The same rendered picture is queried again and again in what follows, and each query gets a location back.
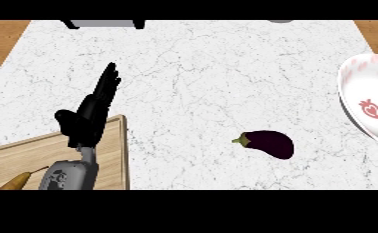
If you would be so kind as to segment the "white bowl with red print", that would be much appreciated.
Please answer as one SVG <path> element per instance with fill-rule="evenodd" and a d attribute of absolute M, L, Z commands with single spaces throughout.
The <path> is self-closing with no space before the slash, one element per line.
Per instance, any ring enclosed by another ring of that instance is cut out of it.
<path fill-rule="evenodd" d="M 359 54 L 339 66 L 338 97 L 359 130 L 378 141 L 378 54 Z"/>

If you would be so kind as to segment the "yellow pear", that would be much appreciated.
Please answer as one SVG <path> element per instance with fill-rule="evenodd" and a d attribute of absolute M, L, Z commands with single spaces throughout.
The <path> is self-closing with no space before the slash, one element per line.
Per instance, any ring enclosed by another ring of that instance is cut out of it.
<path fill-rule="evenodd" d="M 22 172 L 0 185 L 0 190 L 35 189 L 41 182 L 43 172 L 47 169 L 49 167 L 44 166 L 34 171 Z"/>

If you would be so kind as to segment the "grey appliance with black legs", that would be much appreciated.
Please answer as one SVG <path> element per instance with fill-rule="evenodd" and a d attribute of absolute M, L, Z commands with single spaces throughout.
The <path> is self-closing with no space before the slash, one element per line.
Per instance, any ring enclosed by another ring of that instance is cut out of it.
<path fill-rule="evenodd" d="M 145 28 L 145 20 L 63 20 L 63 24 L 69 29 L 81 27 L 134 27 Z"/>

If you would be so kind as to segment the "purple eggplant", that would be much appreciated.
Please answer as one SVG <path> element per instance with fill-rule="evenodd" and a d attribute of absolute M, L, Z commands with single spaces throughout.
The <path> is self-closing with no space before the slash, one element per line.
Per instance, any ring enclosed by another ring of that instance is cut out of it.
<path fill-rule="evenodd" d="M 294 155 L 294 142 L 291 138 L 277 131 L 258 130 L 243 132 L 232 142 L 239 143 L 243 148 L 263 151 L 277 159 L 286 160 Z"/>

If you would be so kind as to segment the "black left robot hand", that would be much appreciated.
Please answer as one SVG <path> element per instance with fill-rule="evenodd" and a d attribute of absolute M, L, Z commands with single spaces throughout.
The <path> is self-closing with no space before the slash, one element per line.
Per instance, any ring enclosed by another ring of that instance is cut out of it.
<path fill-rule="evenodd" d="M 68 137 L 71 148 L 94 147 L 100 141 L 108 111 L 121 82 L 115 67 L 114 63 L 108 64 L 94 91 L 85 96 L 77 111 L 62 109 L 54 113 L 60 133 Z"/>

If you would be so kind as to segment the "wooden cutting board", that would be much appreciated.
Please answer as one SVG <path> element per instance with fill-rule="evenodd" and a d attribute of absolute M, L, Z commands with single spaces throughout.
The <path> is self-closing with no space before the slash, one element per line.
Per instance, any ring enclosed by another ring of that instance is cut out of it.
<path fill-rule="evenodd" d="M 0 187 L 21 173 L 29 171 L 31 178 L 25 189 L 37 189 L 44 170 L 60 160 L 80 160 L 80 153 L 66 146 L 68 137 L 59 132 L 41 135 L 19 142 L 0 146 Z M 130 189 L 127 119 L 124 115 L 106 121 L 103 135 L 96 146 L 99 173 L 94 183 L 96 190 Z"/>

